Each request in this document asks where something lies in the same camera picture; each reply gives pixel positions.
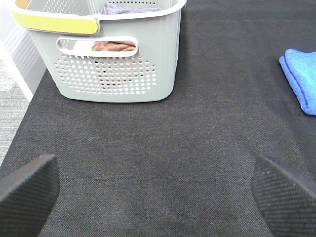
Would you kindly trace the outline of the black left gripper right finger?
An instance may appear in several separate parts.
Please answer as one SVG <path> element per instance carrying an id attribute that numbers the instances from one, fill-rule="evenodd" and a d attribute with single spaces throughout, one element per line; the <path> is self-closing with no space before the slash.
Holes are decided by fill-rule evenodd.
<path id="1" fill-rule="evenodd" d="M 256 157 L 252 194 L 275 237 L 316 235 L 316 183 L 286 163 Z"/>

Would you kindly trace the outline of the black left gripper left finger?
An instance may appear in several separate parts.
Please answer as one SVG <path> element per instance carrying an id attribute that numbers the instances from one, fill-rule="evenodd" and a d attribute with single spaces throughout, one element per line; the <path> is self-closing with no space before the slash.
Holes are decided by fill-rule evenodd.
<path id="1" fill-rule="evenodd" d="M 0 235 L 37 237 L 60 191 L 55 155 L 45 154 L 0 181 Z"/>

